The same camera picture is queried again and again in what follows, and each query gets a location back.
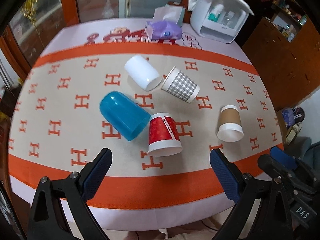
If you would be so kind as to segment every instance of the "wooden shelf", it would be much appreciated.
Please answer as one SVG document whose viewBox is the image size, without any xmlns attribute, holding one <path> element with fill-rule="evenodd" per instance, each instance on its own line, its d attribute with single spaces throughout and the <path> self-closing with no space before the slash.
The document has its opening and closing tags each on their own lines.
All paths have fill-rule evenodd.
<svg viewBox="0 0 320 240">
<path fill-rule="evenodd" d="M 279 8 L 279 10 L 280 10 L 282 13 L 284 13 L 285 15 L 287 15 L 288 17 L 290 17 L 294 22 L 296 22 L 300 27 L 302 27 L 302 25 L 300 24 L 300 22 L 299 22 L 297 19 L 293 18 L 293 16 L 292 16 L 291 14 L 288 14 L 283 8 L 279 7 L 279 5 L 277 5 L 277 4 L 275 4 L 275 3 L 274 3 L 274 5 L 275 5 L 277 8 Z"/>
</svg>

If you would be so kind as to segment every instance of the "paper cup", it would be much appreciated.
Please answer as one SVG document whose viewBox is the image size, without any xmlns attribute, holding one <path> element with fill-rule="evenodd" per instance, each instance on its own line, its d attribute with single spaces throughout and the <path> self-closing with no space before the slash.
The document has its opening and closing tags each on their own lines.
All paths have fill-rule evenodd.
<svg viewBox="0 0 320 240">
<path fill-rule="evenodd" d="M 150 156 L 169 156 L 182 151 L 178 131 L 170 114 L 158 113 L 150 118 L 149 150 Z"/>
<path fill-rule="evenodd" d="M 162 81 L 158 71 L 140 55 L 130 58 L 124 68 L 129 76 L 145 91 L 154 89 Z"/>
<path fill-rule="evenodd" d="M 176 66 L 167 75 L 162 89 L 188 103 L 191 103 L 200 91 L 200 87 Z"/>
<path fill-rule="evenodd" d="M 219 117 L 218 138 L 225 142 L 236 142 L 241 140 L 243 135 L 237 107 L 233 105 L 223 107 Z"/>
</svg>

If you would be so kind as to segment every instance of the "orange h pattern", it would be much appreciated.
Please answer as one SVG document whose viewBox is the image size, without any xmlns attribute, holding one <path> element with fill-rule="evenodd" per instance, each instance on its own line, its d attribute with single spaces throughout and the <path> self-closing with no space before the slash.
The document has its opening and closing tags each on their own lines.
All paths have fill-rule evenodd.
<svg viewBox="0 0 320 240">
<path fill-rule="evenodd" d="M 233 77 L 233 74 L 230 74 L 231 73 L 231 69 L 227 69 L 227 68 L 222 68 L 224 70 L 224 74 L 226 76 L 230 76 L 230 77 Z"/>
<path fill-rule="evenodd" d="M 248 77 L 250 78 L 250 82 L 254 82 L 255 83 L 253 76 L 248 75 Z"/>
<path fill-rule="evenodd" d="M 84 156 L 87 156 L 87 149 L 84 150 L 75 150 L 73 148 L 71 148 L 71 154 L 77 154 L 77 160 L 73 160 L 71 159 L 71 165 L 82 165 L 85 166 L 87 164 L 87 161 L 81 161 L 81 154 L 83 154 Z"/>
<path fill-rule="evenodd" d="M 215 89 L 215 90 L 223 90 L 223 91 L 226 91 L 224 87 L 220 87 L 220 84 L 223 85 L 221 81 L 214 81 L 214 80 L 212 80 L 212 83 L 213 83 L 213 84 L 214 84 L 214 83 L 217 83 L 217 85 L 218 85 L 217 87 L 214 86 L 214 89 Z"/>
<path fill-rule="evenodd" d="M 29 72 L 29 74 L 28 74 L 28 76 L 27 76 L 26 79 L 31 79 L 31 77 L 32 77 L 33 74 L 34 74 L 34 72 L 31 70 L 31 71 Z"/>
<path fill-rule="evenodd" d="M 214 149 L 223 149 L 223 145 L 222 144 L 220 144 L 220 145 L 216 145 L 216 146 L 211 146 L 211 145 L 209 145 L 209 149 L 210 149 L 210 151 L 212 151 L 212 150 L 214 150 Z"/>
<path fill-rule="evenodd" d="M 35 156 L 39 158 L 39 153 L 36 152 L 36 148 L 39 149 L 39 144 L 30 142 L 30 147 L 32 147 L 32 151 L 29 151 L 29 156 Z"/>
<path fill-rule="evenodd" d="M 97 64 L 94 62 L 98 62 L 98 61 L 99 61 L 98 58 L 87 59 L 87 64 L 85 64 L 83 68 L 96 67 Z"/>
<path fill-rule="evenodd" d="M 263 111 L 268 111 L 268 108 L 266 107 L 266 103 L 265 102 L 261 102 L 260 103 L 263 105 Z"/>
<path fill-rule="evenodd" d="M 21 101 L 17 101 L 16 103 L 16 107 L 14 108 L 15 111 L 20 111 L 20 106 L 21 105 Z"/>
<path fill-rule="evenodd" d="M 273 132 L 273 133 L 271 133 L 271 135 L 272 135 L 272 137 L 273 137 L 273 141 L 275 142 L 275 141 L 277 140 L 277 138 L 276 138 L 276 133 Z"/>
<path fill-rule="evenodd" d="M 48 74 L 50 75 L 50 74 L 56 73 L 58 70 L 58 67 L 60 67 L 60 64 L 52 65 L 51 70 L 49 70 Z"/>
<path fill-rule="evenodd" d="M 243 86 L 243 87 L 244 87 L 244 89 L 247 90 L 246 91 L 247 95 L 253 95 L 252 92 L 250 91 L 250 87 L 246 87 L 246 86 Z"/>
<path fill-rule="evenodd" d="M 60 130 L 56 130 L 56 126 L 61 126 L 61 120 L 59 120 L 59 122 L 54 122 L 54 121 L 51 121 L 49 122 L 49 125 L 52 125 L 52 130 L 48 130 L 48 135 L 51 135 L 51 134 L 56 134 L 58 136 L 60 136 Z"/>
<path fill-rule="evenodd" d="M 266 126 L 263 123 L 263 119 L 262 118 L 257 118 L 258 122 L 260 122 L 259 127 L 261 128 L 265 128 Z"/>
<path fill-rule="evenodd" d="M 197 65 L 196 62 L 187 62 L 187 61 L 185 61 L 184 63 L 186 65 L 186 69 L 195 69 L 196 71 L 198 71 L 197 67 L 193 67 L 193 65 L 195 65 L 195 66 Z"/>
<path fill-rule="evenodd" d="M 268 92 L 267 91 L 263 91 L 264 92 L 264 94 L 265 94 L 265 96 L 266 96 L 266 98 L 270 98 L 270 96 L 269 96 L 269 94 L 268 94 Z"/>
<path fill-rule="evenodd" d="M 25 121 L 22 121 L 22 120 L 20 120 L 20 124 L 21 124 L 21 127 L 19 128 L 19 132 L 26 132 L 26 128 L 25 128 L 25 124 L 27 124 L 28 122 L 27 122 L 27 120 L 25 120 Z"/>
<path fill-rule="evenodd" d="M 119 132 L 113 133 L 113 126 L 110 123 L 102 121 L 102 127 L 104 128 L 105 126 L 110 127 L 110 133 L 102 132 L 102 139 L 104 139 L 106 137 L 116 137 L 118 139 L 121 139 L 121 134 Z"/>
<path fill-rule="evenodd" d="M 8 148 L 13 150 L 14 139 L 9 138 Z"/>
<path fill-rule="evenodd" d="M 44 110 L 43 102 L 46 102 L 47 98 L 38 98 L 38 105 L 36 106 L 36 110 L 42 109 Z"/>
<path fill-rule="evenodd" d="M 89 108 L 89 103 L 86 103 L 86 104 L 83 103 L 84 99 L 87 99 L 87 100 L 90 99 L 90 95 L 89 94 L 87 96 L 78 96 L 78 95 L 76 95 L 76 100 L 78 100 L 78 99 L 80 99 L 80 104 L 75 103 L 75 109 L 78 108 L 78 107 L 85 107 L 86 109 Z"/>
<path fill-rule="evenodd" d="M 146 102 L 146 98 L 152 99 L 152 94 L 148 94 L 148 95 L 137 95 L 134 94 L 134 98 L 138 99 L 138 98 L 142 98 L 142 104 L 138 104 L 138 106 L 141 107 L 151 107 L 153 109 L 153 103 L 147 104 Z"/>
<path fill-rule="evenodd" d="M 242 99 L 242 100 L 236 99 L 236 100 L 237 100 L 238 103 L 241 103 L 241 105 L 239 105 L 241 110 L 243 110 L 243 109 L 248 110 L 248 107 L 244 105 L 245 104 L 244 99 Z"/>
<path fill-rule="evenodd" d="M 148 155 L 148 153 L 146 153 L 144 151 L 140 151 L 140 154 L 141 154 L 141 158 L 144 158 L 145 156 Z M 163 169 L 163 163 L 162 162 L 154 163 L 153 157 L 150 156 L 150 164 L 142 163 L 142 169 L 145 170 L 146 168 L 161 168 L 161 169 Z"/>
<path fill-rule="evenodd" d="M 61 85 L 58 85 L 58 89 L 60 88 L 68 88 L 69 84 L 66 84 L 66 81 L 69 81 L 70 82 L 71 80 L 71 77 L 68 77 L 68 78 L 60 78 L 60 83 L 62 82 Z"/>
<path fill-rule="evenodd" d="M 250 138 L 250 142 L 253 143 L 253 146 L 251 146 L 251 149 L 254 150 L 255 148 L 259 148 L 259 144 L 256 144 L 256 142 L 258 141 L 257 137 L 255 138 Z"/>
<path fill-rule="evenodd" d="M 186 132 L 186 131 L 184 130 L 184 126 L 185 126 L 185 125 L 187 125 L 187 126 L 189 126 L 189 127 L 191 126 L 191 125 L 190 125 L 190 121 L 186 121 L 186 122 L 175 122 L 175 125 L 176 125 L 176 127 L 177 127 L 177 126 L 180 126 L 181 132 L 179 132 L 178 127 L 177 127 L 177 131 L 178 131 L 178 135 L 179 135 L 179 136 L 190 136 L 190 137 L 192 137 L 192 131 Z"/>
<path fill-rule="evenodd" d="M 117 82 L 114 81 L 115 77 L 120 78 L 121 74 L 120 73 L 118 75 L 109 75 L 109 74 L 107 74 L 106 78 L 111 78 L 111 82 L 105 81 L 104 85 L 105 86 L 107 86 L 107 85 L 118 85 L 118 86 L 120 86 L 120 81 L 117 81 Z"/>
<path fill-rule="evenodd" d="M 31 93 L 35 93 L 36 92 L 36 87 L 38 86 L 38 83 L 36 83 L 36 84 L 31 84 L 30 85 L 30 90 L 29 90 L 29 94 L 31 94 Z"/>
<path fill-rule="evenodd" d="M 196 97 L 196 100 L 197 101 L 202 100 L 202 102 L 203 102 L 203 105 L 198 104 L 199 109 L 202 109 L 202 108 L 210 108 L 210 109 L 212 109 L 211 105 L 206 105 L 205 104 L 205 100 L 210 101 L 209 97 L 205 97 L 205 98 L 204 97 Z"/>
</svg>

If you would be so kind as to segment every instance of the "bottle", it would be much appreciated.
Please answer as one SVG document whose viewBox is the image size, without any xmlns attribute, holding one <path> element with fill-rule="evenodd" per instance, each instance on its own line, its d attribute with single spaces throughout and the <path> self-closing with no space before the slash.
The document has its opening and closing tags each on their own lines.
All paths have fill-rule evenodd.
<svg viewBox="0 0 320 240">
<path fill-rule="evenodd" d="M 224 6 L 222 4 L 217 4 L 209 13 L 208 20 L 217 22 L 223 8 Z"/>
<path fill-rule="evenodd" d="M 229 27 L 230 25 L 233 25 L 233 24 L 231 24 L 230 20 L 234 17 L 234 15 L 235 15 L 235 13 L 232 12 L 232 11 L 229 11 L 228 13 L 226 13 L 225 16 L 222 19 L 221 24 L 225 25 L 227 27 Z"/>
</svg>

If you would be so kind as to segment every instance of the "brown paper cup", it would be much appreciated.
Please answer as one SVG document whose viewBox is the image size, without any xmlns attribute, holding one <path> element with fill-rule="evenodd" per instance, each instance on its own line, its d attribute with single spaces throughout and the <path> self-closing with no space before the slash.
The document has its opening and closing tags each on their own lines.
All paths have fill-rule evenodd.
<svg viewBox="0 0 320 240">
<path fill-rule="evenodd" d="M 221 141 L 225 142 L 236 142 L 244 136 L 239 111 L 236 106 L 228 105 L 221 109 L 217 136 Z"/>
</svg>

